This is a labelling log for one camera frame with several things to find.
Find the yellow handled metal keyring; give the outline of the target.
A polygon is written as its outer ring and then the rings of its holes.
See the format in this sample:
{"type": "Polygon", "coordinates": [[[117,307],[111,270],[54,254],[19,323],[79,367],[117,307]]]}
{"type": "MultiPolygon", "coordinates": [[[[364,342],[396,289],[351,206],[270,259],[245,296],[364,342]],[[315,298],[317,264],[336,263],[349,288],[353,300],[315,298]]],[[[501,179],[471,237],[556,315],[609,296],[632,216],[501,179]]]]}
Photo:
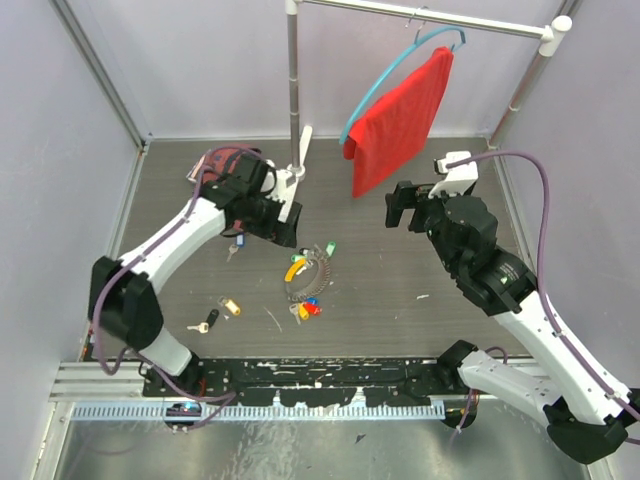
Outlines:
{"type": "Polygon", "coordinates": [[[286,271],[286,297],[292,303],[297,303],[319,295],[329,285],[331,273],[329,254],[324,248],[314,245],[286,271]]]}

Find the green tagged single key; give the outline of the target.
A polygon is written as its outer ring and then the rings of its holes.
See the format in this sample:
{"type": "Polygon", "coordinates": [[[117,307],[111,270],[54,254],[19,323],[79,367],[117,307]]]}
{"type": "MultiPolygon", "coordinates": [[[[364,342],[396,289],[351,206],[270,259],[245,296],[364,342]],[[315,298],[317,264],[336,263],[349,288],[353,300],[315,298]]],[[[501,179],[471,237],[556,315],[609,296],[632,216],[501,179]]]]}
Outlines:
{"type": "Polygon", "coordinates": [[[325,252],[326,254],[331,257],[336,250],[336,243],[335,242],[328,242],[326,247],[325,247],[325,252]]]}

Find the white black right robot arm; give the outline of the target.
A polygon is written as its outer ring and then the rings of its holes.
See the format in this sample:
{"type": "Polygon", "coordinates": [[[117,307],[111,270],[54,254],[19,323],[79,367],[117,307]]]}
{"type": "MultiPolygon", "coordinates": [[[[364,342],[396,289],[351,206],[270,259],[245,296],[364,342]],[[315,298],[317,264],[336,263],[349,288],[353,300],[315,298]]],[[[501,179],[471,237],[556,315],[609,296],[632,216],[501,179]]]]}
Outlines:
{"type": "Polygon", "coordinates": [[[459,394],[469,387],[501,399],[581,464],[613,454],[637,420],[638,390],[615,382],[543,305],[533,272],[498,245],[498,221],[480,198],[432,196],[431,188],[398,183],[385,196],[386,227],[412,211],[409,231],[427,236],[463,296],[509,331],[548,376],[538,380],[459,340],[438,359],[442,388],[459,394]]]}

